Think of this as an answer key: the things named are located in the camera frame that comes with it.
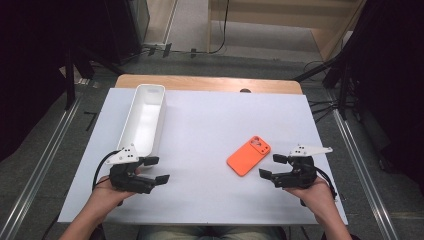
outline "wooden panel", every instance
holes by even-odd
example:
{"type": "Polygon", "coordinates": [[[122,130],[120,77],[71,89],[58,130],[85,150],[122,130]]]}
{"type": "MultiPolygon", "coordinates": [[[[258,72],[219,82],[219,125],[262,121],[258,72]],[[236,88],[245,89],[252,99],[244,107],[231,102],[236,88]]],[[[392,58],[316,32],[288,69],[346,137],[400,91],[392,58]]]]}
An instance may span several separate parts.
{"type": "MultiPolygon", "coordinates": [[[[211,20],[224,20],[226,1],[210,0],[211,20]]],[[[228,21],[305,28],[328,28],[351,11],[350,1],[232,0],[228,21]]]]}
{"type": "MultiPolygon", "coordinates": [[[[211,21],[224,20],[226,3],[226,0],[209,0],[209,31],[211,21]]],[[[231,0],[227,20],[311,28],[326,61],[353,28],[364,3],[365,0],[231,0]]]]}
{"type": "Polygon", "coordinates": [[[300,84],[290,80],[246,78],[214,78],[164,75],[121,75],[115,87],[135,88],[140,84],[159,84],[168,90],[239,92],[249,89],[256,93],[302,94],[300,84]]]}
{"type": "Polygon", "coordinates": [[[177,0],[147,0],[150,23],[145,43],[166,43],[177,0]]]}
{"type": "Polygon", "coordinates": [[[361,14],[365,0],[356,1],[350,8],[350,13],[338,22],[334,22],[332,28],[312,29],[312,35],[318,46],[324,61],[340,52],[344,36],[352,31],[361,14]]]}

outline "white storage bin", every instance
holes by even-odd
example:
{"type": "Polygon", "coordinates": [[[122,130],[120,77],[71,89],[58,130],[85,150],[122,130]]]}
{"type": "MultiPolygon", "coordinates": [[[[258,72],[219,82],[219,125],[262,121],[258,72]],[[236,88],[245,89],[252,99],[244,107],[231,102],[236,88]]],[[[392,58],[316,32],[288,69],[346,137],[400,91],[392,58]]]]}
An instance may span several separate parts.
{"type": "Polygon", "coordinates": [[[139,85],[117,149],[134,144],[137,157],[157,156],[165,111],[165,87],[139,85]]]}

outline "black cable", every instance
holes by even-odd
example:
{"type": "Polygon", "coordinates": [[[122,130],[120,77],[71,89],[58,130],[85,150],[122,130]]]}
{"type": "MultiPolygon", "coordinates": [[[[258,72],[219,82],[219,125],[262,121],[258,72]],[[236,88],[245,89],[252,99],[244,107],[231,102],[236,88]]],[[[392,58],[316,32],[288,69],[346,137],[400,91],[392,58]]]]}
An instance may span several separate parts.
{"type": "MultiPolygon", "coordinates": [[[[104,179],[104,180],[102,180],[102,181],[100,181],[100,182],[98,182],[97,183],[97,176],[99,175],[99,172],[100,172],[100,169],[102,168],[102,165],[103,165],[103,163],[110,157],[110,156],[112,156],[112,155],[115,155],[115,154],[117,154],[118,152],[120,152],[119,150],[117,150],[117,151],[113,151],[113,152],[111,152],[111,153],[109,153],[108,155],[106,155],[101,161],[100,161],[100,163],[99,163],[99,166],[97,167],[97,169],[96,169],[96,173],[94,174],[94,179],[93,179],[93,186],[92,186],[92,190],[94,190],[94,188],[98,185],[98,184],[100,184],[100,183],[102,183],[102,182],[105,182],[105,181],[107,181],[107,180],[109,180],[109,178],[107,178],[107,179],[104,179]]],[[[59,214],[57,214],[57,216],[53,219],[53,221],[50,223],[50,225],[49,225],[49,227],[46,229],[46,231],[44,232],[44,235],[43,235],[43,237],[41,238],[42,240],[45,240],[45,239],[47,239],[47,235],[49,234],[49,232],[50,232],[50,230],[53,228],[53,226],[54,226],[54,224],[57,222],[57,220],[59,219],[59,215],[60,215],[60,213],[59,214]]]]}
{"type": "Polygon", "coordinates": [[[47,239],[47,235],[49,234],[50,230],[53,228],[54,224],[59,219],[59,215],[60,215],[60,213],[57,214],[56,217],[53,219],[53,221],[50,223],[49,227],[46,229],[46,231],[43,234],[43,237],[41,238],[42,240],[46,240],[47,239]]]}
{"type": "Polygon", "coordinates": [[[94,178],[93,178],[93,185],[92,185],[92,188],[91,188],[91,190],[94,190],[94,188],[96,187],[96,185],[97,185],[97,177],[98,177],[98,175],[99,175],[99,172],[100,172],[100,169],[102,168],[102,165],[103,165],[103,163],[104,162],[106,162],[106,160],[110,157],[110,156],[112,156],[112,155],[115,155],[115,154],[117,154],[118,152],[120,152],[120,150],[116,150],[116,151],[113,151],[113,152],[110,152],[109,154],[107,154],[101,161],[100,161],[100,163],[99,163],[99,166],[97,166],[97,169],[96,169],[96,173],[94,174],[94,178]]]}
{"type": "Polygon", "coordinates": [[[310,107],[313,107],[313,106],[316,106],[316,105],[319,105],[319,104],[335,103],[335,102],[337,102],[337,100],[335,100],[335,101],[309,101],[308,100],[308,103],[312,103],[312,104],[309,105],[310,107]]]}
{"type": "MultiPolygon", "coordinates": [[[[226,6],[226,9],[225,9],[225,18],[224,18],[224,33],[223,33],[224,39],[222,40],[221,46],[217,50],[212,51],[212,52],[194,52],[194,53],[193,52],[187,52],[187,51],[168,51],[168,52],[171,52],[171,53],[182,53],[182,54],[205,54],[205,55],[210,55],[210,54],[216,54],[219,51],[221,51],[221,49],[225,45],[229,5],[230,5],[230,0],[227,0],[227,6],[226,6]]],[[[150,48],[150,49],[154,49],[155,51],[157,50],[157,51],[162,51],[162,52],[165,52],[166,51],[166,50],[163,50],[161,48],[150,48]]],[[[150,50],[149,51],[141,52],[140,54],[145,54],[145,53],[149,53],[149,52],[150,52],[150,50]]]]}
{"type": "MultiPolygon", "coordinates": [[[[310,64],[312,64],[312,63],[322,63],[324,66],[325,66],[325,63],[324,63],[324,61],[311,61],[311,62],[308,62],[304,67],[303,67],[303,73],[306,73],[306,68],[310,65],[310,64]]],[[[310,77],[308,77],[308,79],[309,80],[311,80],[312,82],[315,82],[315,81],[318,81],[318,79],[312,79],[312,78],[310,78],[310,77]]]]}
{"type": "Polygon", "coordinates": [[[308,233],[306,232],[305,228],[303,226],[300,226],[300,229],[302,230],[303,235],[307,240],[310,240],[308,233]]]}
{"type": "Polygon", "coordinates": [[[306,163],[301,163],[298,165],[302,167],[312,168],[313,170],[317,171],[322,176],[322,178],[324,178],[324,180],[327,181],[328,187],[330,188],[330,191],[331,191],[331,195],[333,195],[333,199],[336,199],[337,192],[333,186],[333,182],[331,181],[331,178],[327,175],[327,173],[325,173],[323,170],[319,169],[316,166],[312,166],[306,163]]]}
{"type": "Polygon", "coordinates": [[[324,112],[326,110],[332,110],[332,108],[334,108],[334,105],[330,105],[330,106],[325,107],[325,108],[314,110],[314,111],[312,111],[312,115],[317,114],[317,113],[320,113],[320,112],[324,112]]]}
{"type": "Polygon", "coordinates": [[[315,124],[318,123],[319,121],[321,121],[324,117],[326,117],[329,113],[331,113],[333,111],[333,109],[328,109],[328,111],[322,115],[321,117],[319,117],[318,119],[315,120],[315,124]]]}

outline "phone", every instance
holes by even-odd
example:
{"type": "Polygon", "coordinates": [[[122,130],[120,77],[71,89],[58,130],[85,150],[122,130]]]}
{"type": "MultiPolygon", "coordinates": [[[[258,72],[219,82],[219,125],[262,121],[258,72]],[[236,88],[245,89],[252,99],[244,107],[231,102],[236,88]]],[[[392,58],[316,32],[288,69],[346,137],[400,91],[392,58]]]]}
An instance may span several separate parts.
{"type": "Polygon", "coordinates": [[[227,159],[227,164],[239,176],[244,176],[270,151],[271,147],[263,139],[253,136],[227,159]]]}

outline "white table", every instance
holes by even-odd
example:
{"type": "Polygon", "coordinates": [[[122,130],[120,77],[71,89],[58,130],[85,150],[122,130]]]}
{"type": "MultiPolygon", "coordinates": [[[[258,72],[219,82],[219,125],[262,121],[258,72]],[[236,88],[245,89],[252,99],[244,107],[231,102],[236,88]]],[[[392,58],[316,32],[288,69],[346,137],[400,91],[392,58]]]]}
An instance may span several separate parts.
{"type": "MultiPolygon", "coordinates": [[[[116,150],[135,89],[110,89],[72,183],[59,222],[71,222],[84,206],[99,161],[116,150]]],[[[289,172],[272,161],[297,144],[322,146],[306,97],[294,94],[167,91],[167,111],[151,175],[170,174],[166,185],[137,194],[106,221],[126,224],[295,225],[316,224],[312,213],[289,193],[259,177],[258,169],[289,172]],[[245,177],[226,159],[251,136],[271,145],[271,153],[245,177]]],[[[332,178],[324,154],[315,165],[332,178]]],[[[99,176],[107,175],[104,166],[99,176]]],[[[347,219],[337,198],[343,221],[347,219]]]]}

